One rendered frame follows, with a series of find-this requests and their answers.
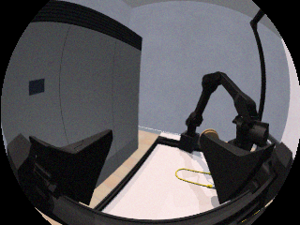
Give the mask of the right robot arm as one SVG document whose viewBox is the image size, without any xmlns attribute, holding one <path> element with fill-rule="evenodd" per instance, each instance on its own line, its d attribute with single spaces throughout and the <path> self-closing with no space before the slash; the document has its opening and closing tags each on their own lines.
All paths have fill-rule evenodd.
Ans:
<svg viewBox="0 0 300 225">
<path fill-rule="evenodd" d="M 242 142 L 249 140 L 261 148 L 264 147 L 269 136 L 269 123 L 260 121 L 255 101 L 243 93 L 226 73 L 220 71 L 203 75 L 202 94 L 195 111 L 186 120 L 188 128 L 185 134 L 191 137 L 197 134 L 196 127 L 199 127 L 203 121 L 203 111 L 207 102 L 221 84 L 231 95 L 234 107 L 239 114 L 232 120 L 236 124 L 236 139 Z"/>
</svg>

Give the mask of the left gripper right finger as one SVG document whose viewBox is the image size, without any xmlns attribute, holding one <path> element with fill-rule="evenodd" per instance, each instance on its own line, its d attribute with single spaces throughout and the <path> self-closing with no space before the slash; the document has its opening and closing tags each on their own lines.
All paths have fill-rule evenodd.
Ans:
<svg viewBox="0 0 300 225">
<path fill-rule="evenodd" d="M 272 142 L 255 151 L 247 151 L 206 133 L 202 133 L 200 145 L 215 185 L 219 204 L 234 198 L 233 194 L 275 147 L 275 143 Z"/>
</svg>

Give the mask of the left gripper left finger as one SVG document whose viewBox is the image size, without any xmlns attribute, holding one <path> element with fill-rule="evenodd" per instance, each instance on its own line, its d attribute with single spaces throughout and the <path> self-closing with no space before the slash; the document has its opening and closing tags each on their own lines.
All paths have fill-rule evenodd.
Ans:
<svg viewBox="0 0 300 225">
<path fill-rule="evenodd" d="M 37 157 L 56 169 L 79 202 L 89 205 L 113 142 L 113 131 L 107 129 L 63 147 L 53 146 L 34 136 L 29 136 L 29 141 Z"/>
</svg>

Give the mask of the black rack frame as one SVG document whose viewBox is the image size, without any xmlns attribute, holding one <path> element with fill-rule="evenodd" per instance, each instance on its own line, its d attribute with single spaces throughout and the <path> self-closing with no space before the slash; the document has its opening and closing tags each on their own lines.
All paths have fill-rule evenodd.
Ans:
<svg viewBox="0 0 300 225">
<path fill-rule="evenodd" d="M 267 143 L 265 144 L 265 146 L 266 146 L 267 144 L 270 144 L 270 143 L 275 143 L 275 147 L 276 147 L 277 145 L 280 144 L 280 142 L 278 142 L 273 136 L 271 136 L 271 135 L 269 134 L 268 140 L 267 140 Z M 249 144 L 249 148 L 250 148 L 251 145 L 252 145 L 252 142 Z M 260 149 L 260 148 L 261 148 L 261 147 L 256 146 L 255 150 Z M 254 150 L 254 151 L 255 151 L 255 150 Z"/>
</svg>

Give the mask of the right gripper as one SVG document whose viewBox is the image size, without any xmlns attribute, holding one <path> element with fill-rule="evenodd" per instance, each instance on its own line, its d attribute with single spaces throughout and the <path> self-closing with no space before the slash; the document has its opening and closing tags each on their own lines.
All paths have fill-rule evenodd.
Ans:
<svg viewBox="0 0 300 225">
<path fill-rule="evenodd" d="M 241 149 L 250 151 L 250 149 L 248 148 L 248 147 L 249 147 L 249 144 L 250 144 L 249 140 L 243 141 L 243 142 L 242 142 L 242 141 L 238 141 L 236 138 L 233 139 L 233 140 L 235 140 L 236 145 L 237 145 L 237 144 L 240 145 Z M 229 144 L 233 144 L 233 140 L 228 141 L 228 143 L 229 143 Z"/>
</svg>

